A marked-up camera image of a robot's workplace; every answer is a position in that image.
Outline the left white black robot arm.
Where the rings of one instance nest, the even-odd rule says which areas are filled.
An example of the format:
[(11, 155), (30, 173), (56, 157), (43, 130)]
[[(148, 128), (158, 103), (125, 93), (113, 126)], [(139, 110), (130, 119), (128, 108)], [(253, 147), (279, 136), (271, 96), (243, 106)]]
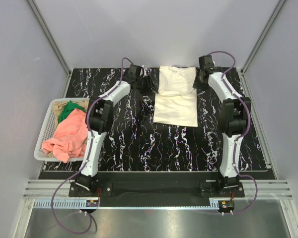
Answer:
[(86, 196), (97, 192), (98, 161), (103, 141), (113, 125), (114, 106), (133, 90), (143, 95), (157, 93), (145, 69), (135, 64), (122, 71), (120, 79), (108, 91), (89, 100), (85, 118), (88, 129), (86, 152), (75, 177), (75, 184)]

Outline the cream white t shirt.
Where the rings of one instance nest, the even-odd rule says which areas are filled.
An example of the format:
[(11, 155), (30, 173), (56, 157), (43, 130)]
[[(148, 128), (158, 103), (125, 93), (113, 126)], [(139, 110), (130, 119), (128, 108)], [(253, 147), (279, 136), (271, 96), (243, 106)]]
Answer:
[(154, 100), (153, 122), (197, 127), (197, 90), (193, 88), (194, 67), (159, 68), (158, 93)]

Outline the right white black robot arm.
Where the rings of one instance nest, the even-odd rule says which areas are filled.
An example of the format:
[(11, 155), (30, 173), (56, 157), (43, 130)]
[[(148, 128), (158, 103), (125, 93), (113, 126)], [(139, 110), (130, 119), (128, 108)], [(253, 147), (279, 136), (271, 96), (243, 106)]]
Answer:
[(199, 57), (199, 67), (193, 88), (212, 88), (222, 104), (218, 128), (223, 136), (223, 155), (215, 186), (217, 194), (225, 197), (239, 185), (239, 153), (250, 129), (251, 100), (234, 89), (226, 73), (215, 66), (211, 55)]

